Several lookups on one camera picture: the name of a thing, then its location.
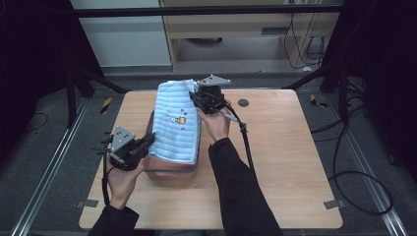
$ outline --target black cord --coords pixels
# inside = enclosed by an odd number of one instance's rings
[[[30,129],[30,130],[25,130],[25,132],[32,132],[32,131],[36,131],[36,130],[38,130],[38,129],[42,128],[42,127],[46,124],[46,122],[48,122],[48,120],[49,120],[48,115],[46,115],[45,113],[42,113],[42,112],[36,112],[36,113],[34,113],[34,114],[35,114],[35,115],[43,115],[43,116],[45,117],[45,120],[43,121],[43,123],[42,123],[42,124],[40,124],[40,125],[39,125],[39,126],[37,126],[36,128]]]
[[[104,145],[104,149],[108,149],[108,146],[111,144],[112,140],[113,140],[112,138],[107,140],[107,142]],[[107,152],[103,154],[102,159],[103,159],[103,177],[101,178],[101,190],[103,193],[104,204],[107,206],[110,204],[110,198],[108,197],[108,190],[107,190],[108,174],[110,173],[110,171],[113,170],[114,166],[112,166],[107,171]]]
[[[391,193],[389,192],[389,190],[387,189],[387,187],[381,181],[379,181],[377,178],[375,178],[375,177],[373,177],[373,176],[371,176],[371,175],[369,175],[367,173],[360,172],[360,171],[352,171],[352,170],[350,170],[350,171],[341,171],[339,173],[336,173],[336,158],[337,158],[338,149],[340,147],[340,141],[341,141],[341,138],[343,137],[343,134],[347,131],[348,126],[349,126],[349,124],[344,124],[344,126],[342,128],[342,132],[340,133],[340,135],[339,135],[339,137],[337,139],[336,149],[334,151],[334,156],[333,156],[333,165],[332,165],[333,175],[330,176],[328,178],[328,180],[329,181],[333,180],[334,181],[334,184],[335,184],[335,186],[337,188],[337,191],[344,197],[344,199],[347,202],[349,202],[351,205],[353,205],[357,209],[359,209],[359,210],[361,210],[361,211],[363,211],[365,213],[371,214],[371,215],[383,215],[383,214],[386,214],[393,207],[393,197],[392,197]],[[359,175],[364,175],[364,176],[366,176],[366,177],[374,180],[375,182],[377,182],[380,186],[383,187],[384,191],[388,195],[388,198],[389,198],[389,205],[388,205],[388,207],[385,210],[383,210],[383,211],[371,211],[371,210],[367,210],[367,209],[364,209],[364,208],[356,205],[352,200],[350,200],[349,198],[347,198],[347,196],[344,194],[344,192],[341,190],[341,188],[340,188],[340,186],[338,184],[337,177],[339,177],[341,175],[345,175],[345,174],[359,174]]]
[[[286,53],[286,55],[287,55],[287,57],[288,57],[289,65],[291,66],[291,68],[292,68],[292,69],[302,69],[302,68],[304,68],[304,67],[306,67],[306,66],[311,66],[311,65],[314,65],[314,63],[305,62],[305,61],[304,61],[304,59],[303,59],[303,57],[301,56],[300,47],[299,47],[299,45],[298,45],[298,41],[297,41],[297,38],[296,38],[296,36],[295,36],[295,31],[294,31],[294,27],[293,27],[293,25],[294,25],[294,24],[293,24],[293,21],[294,21],[294,13],[291,13],[291,21],[290,21],[290,23],[289,23],[288,31],[287,31],[287,33],[286,33],[286,35],[285,35],[285,37],[284,37],[284,51],[285,51],[285,53]],[[299,56],[299,58],[301,59],[301,61],[303,61],[303,62],[305,63],[305,65],[304,65],[304,66],[302,66],[302,67],[294,67],[294,66],[291,64],[291,60],[289,60],[289,54],[288,54],[288,51],[286,50],[286,38],[287,38],[287,36],[288,36],[288,34],[289,34],[290,29],[292,29],[292,34],[293,34],[293,36],[294,36],[295,45],[297,46],[298,56]]]
[[[247,135],[248,130],[247,130],[246,124],[243,123],[240,120],[239,116],[236,114],[236,112],[233,109],[232,105],[227,100],[225,100],[224,98],[217,97],[217,96],[215,96],[215,95],[213,95],[211,93],[208,93],[208,92],[199,91],[199,93],[204,94],[204,95],[207,95],[207,96],[209,96],[209,97],[211,97],[211,98],[213,98],[213,99],[221,102],[222,105],[224,107],[226,107],[233,114],[233,116],[236,118],[237,123],[239,123],[240,133],[242,133],[243,142],[245,144],[245,151],[246,151],[246,155],[247,155],[247,158],[248,158],[249,168],[253,171],[253,173],[255,175],[255,178],[258,179],[257,178],[257,174],[255,172],[254,162],[252,160],[251,149],[250,149],[250,146],[249,146],[249,139],[248,139],[248,135]]]
[[[360,98],[360,97],[361,96],[353,96],[353,97],[350,97],[348,100],[351,100],[351,99],[354,99],[354,98]],[[366,109],[365,105],[360,105],[360,106],[354,108],[353,110],[349,111],[349,118],[355,117],[357,114],[359,114],[359,113],[356,113],[355,114],[355,112],[357,112],[359,110],[362,110],[362,109]],[[312,131],[312,134],[315,134],[315,133],[322,132],[324,130],[330,129],[331,127],[334,127],[335,125],[337,125],[341,121],[342,121],[342,119],[337,120],[337,121],[335,121],[335,122],[333,122],[333,123],[331,123],[329,125],[325,125],[325,126],[323,126],[322,128],[320,128],[320,129],[318,129],[316,131]],[[321,140],[321,141],[315,141],[315,142],[324,142],[324,141],[337,140],[336,148],[335,148],[334,155],[333,155],[332,176],[330,176],[328,178],[328,180],[329,181],[331,181],[331,180],[334,181],[334,184],[335,184],[335,187],[336,187],[337,191],[344,197],[344,199],[347,202],[349,202],[352,206],[356,207],[357,209],[359,209],[359,210],[361,210],[361,211],[363,211],[365,213],[371,214],[371,215],[383,215],[383,214],[386,214],[386,213],[388,213],[393,208],[393,197],[392,197],[392,194],[390,193],[390,191],[388,190],[387,186],[385,186],[380,180],[378,180],[377,178],[375,178],[372,175],[369,175],[369,174],[364,173],[364,172],[361,172],[361,171],[348,170],[348,171],[341,171],[341,172],[336,173],[336,158],[337,158],[338,149],[340,147],[341,139],[342,139],[343,135],[346,133],[348,127],[349,127],[349,124],[348,123],[347,124],[344,124],[343,125],[343,128],[342,128],[342,131],[341,131],[340,135],[337,138],[328,139],[328,140]],[[387,194],[387,196],[389,198],[389,205],[388,205],[388,207],[386,209],[384,209],[383,211],[371,211],[371,210],[367,210],[365,208],[362,208],[362,207],[356,205],[342,191],[342,189],[340,188],[339,183],[337,181],[337,177],[339,177],[341,175],[347,175],[347,174],[364,175],[364,176],[370,178],[371,180],[375,181],[376,183],[378,183],[384,189],[384,191],[386,192],[386,194]]]

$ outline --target folded towel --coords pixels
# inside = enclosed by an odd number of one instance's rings
[[[189,94],[196,87],[193,80],[159,85],[152,127],[155,142],[149,148],[149,156],[175,163],[196,163],[202,123]]]

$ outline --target plastic tub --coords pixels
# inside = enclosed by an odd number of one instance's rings
[[[147,132],[152,132],[153,112],[150,115]],[[146,156],[145,172],[153,180],[191,180],[198,172],[199,156],[195,164],[181,164]]]

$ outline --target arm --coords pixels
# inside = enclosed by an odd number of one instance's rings
[[[206,115],[199,108],[198,112],[214,140],[208,154],[226,235],[282,235],[254,173],[228,139],[230,120],[221,113]]]
[[[98,235],[134,235],[139,215],[126,203],[135,189],[138,176],[144,171],[143,161],[132,171],[112,168],[107,156],[108,185],[110,186],[110,204],[101,213],[100,218],[89,232],[89,236]]]

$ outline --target metal rail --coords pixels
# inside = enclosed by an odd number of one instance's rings
[[[82,98],[82,102],[78,111],[78,117],[75,120],[72,127],[68,128],[65,132],[61,143],[56,149],[54,155],[52,156],[51,161],[49,162],[48,167],[45,170],[45,173],[42,176],[39,184],[36,187],[33,195],[30,198],[30,202],[19,218],[18,222],[15,224],[12,230],[12,236],[25,236],[28,234],[31,224],[36,218],[37,212],[40,209],[40,206],[43,203],[43,200],[48,193],[48,190],[55,178],[56,173],[59,170],[65,154],[73,140],[75,134],[77,133],[78,128],[80,127],[81,121],[86,113],[87,106],[89,104],[89,98]]]
[[[250,5],[250,6],[206,6],[206,7],[163,7],[123,9],[81,9],[74,11],[46,11],[48,16],[78,18],[190,16],[228,14],[282,14],[282,13],[333,13],[347,7],[343,4],[325,5]]]

